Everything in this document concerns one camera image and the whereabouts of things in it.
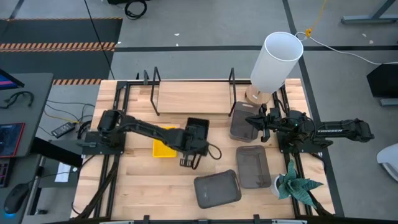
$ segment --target gray tray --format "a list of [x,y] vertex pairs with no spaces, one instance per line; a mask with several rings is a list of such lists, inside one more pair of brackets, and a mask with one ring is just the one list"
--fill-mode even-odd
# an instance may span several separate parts
[[244,189],[271,186],[266,150],[262,146],[242,146],[236,150],[239,180]]
[[236,102],[231,129],[229,136],[231,139],[251,142],[257,139],[259,131],[251,126],[245,118],[256,115],[258,113],[258,106],[249,105],[243,102]]
[[233,170],[197,177],[193,181],[200,208],[211,208],[241,199],[238,178]]

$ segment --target hazard tape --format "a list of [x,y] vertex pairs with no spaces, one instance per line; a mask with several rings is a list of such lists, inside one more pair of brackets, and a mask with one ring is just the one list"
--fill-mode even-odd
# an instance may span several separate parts
[[[99,17],[97,19],[123,19],[121,17]],[[17,18],[17,19],[5,19],[6,21],[70,21],[70,20],[90,20],[90,18]]]
[[100,78],[76,78],[76,79],[59,79],[52,82],[53,85],[99,85]]
[[0,44],[0,52],[75,52],[75,51],[114,51],[114,42],[84,43],[18,43]]

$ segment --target white lamp shade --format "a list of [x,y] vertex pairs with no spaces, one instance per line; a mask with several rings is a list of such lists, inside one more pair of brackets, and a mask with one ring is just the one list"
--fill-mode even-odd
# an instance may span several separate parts
[[263,93],[277,91],[302,55],[303,44],[294,35],[269,34],[251,72],[252,85]]

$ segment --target keyboard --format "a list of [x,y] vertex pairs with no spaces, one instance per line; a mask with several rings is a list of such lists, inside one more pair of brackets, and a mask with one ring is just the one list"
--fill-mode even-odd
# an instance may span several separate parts
[[0,188],[7,187],[15,158],[0,158]]

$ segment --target yellow cable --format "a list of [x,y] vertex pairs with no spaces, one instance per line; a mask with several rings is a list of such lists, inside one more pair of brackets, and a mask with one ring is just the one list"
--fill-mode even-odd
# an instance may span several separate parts
[[72,119],[60,118],[58,116],[49,115],[45,110],[44,110],[44,114],[49,116],[50,118],[61,119],[61,120],[64,120],[64,121],[69,121],[71,123],[79,123],[79,121],[75,121],[75,120],[72,120]]
[[305,35],[307,37],[311,37],[311,32],[312,30],[315,28],[315,26],[318,24],[318,22],[320,21],[322,14],[323,14],[323,10],[325,9],[326,3],[328,2],[328,0],[325,0],[323,2],[323,6],[321,7],[321,10],[319,11],[319,15],[318,15],[318,19],[316,19],[316,21],[313,23],[313,25],[305,30]]

